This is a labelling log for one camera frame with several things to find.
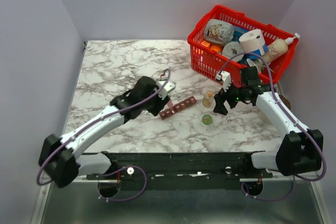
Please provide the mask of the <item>green bottle cap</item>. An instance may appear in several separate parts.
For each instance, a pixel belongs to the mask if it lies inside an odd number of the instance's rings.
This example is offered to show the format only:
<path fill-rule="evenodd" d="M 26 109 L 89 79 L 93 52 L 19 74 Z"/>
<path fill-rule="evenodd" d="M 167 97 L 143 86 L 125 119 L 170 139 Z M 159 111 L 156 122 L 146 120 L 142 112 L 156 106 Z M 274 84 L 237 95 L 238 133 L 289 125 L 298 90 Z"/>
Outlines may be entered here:
<path fill-rule="evenodd" d="M 209 114 L 204 114 L 204 115 L 202 116 L 202 123 L 203 123 L 204 125 L 210 125 L 210 124 L 212 124 L 212 122 L 213 122 L 213 118 L 212 118 L 211 115 L 209 115 Z"/>

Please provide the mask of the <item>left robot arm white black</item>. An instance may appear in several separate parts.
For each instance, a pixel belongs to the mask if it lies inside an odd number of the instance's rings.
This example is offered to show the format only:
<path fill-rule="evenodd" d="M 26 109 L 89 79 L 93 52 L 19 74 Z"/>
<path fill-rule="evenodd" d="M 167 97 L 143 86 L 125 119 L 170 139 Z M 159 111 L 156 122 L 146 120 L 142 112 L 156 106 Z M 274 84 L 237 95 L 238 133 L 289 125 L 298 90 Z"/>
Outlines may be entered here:
<path fill-rule="evenodd" d="M 157 116 L 169 102 L 169 94 L 175 87 L 169 77 L 154 80 L 143 76 L 131 90 L 113 98 L 105 109 L 82 126 L 62 136 L 47 136 L 38 160 L 36 183 L 44 185 L 42 173 L 59 188 L 69 185 L 78 176 L 100 174 L 104 179 L 112 179 L 117 170 L 108 155 L 85 154 L 85 151 L 107 133 L 136 119 L 142 111 Z"/>

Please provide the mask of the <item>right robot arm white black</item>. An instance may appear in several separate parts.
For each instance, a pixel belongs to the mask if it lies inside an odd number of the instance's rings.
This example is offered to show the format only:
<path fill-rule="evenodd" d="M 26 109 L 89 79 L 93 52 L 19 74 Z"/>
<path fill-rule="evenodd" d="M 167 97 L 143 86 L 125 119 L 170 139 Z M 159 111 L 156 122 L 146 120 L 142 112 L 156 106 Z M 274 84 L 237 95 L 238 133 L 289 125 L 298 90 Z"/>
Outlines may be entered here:
<path fill-rule="evenodd" d="M 252 153 L 250 160 L 242 163 L 242 173 L 252 178 L 259 174 L 260 169 L 278 171 L 284 176 L 318 171 L 322 166 L 322 133 L 300 122 L 271 85 L 261 82 L 256 67 L 242 69 L 240 76 L 242 85 L 236 87 L 229 72 L 222 71 L 216 75 L 222 88 L 214 96 L 214 113 L 227 115 L 225 102 L 232 109 L 239 102 L 251 103 L 266 115 L 282 138 L 277 151 Z"/>

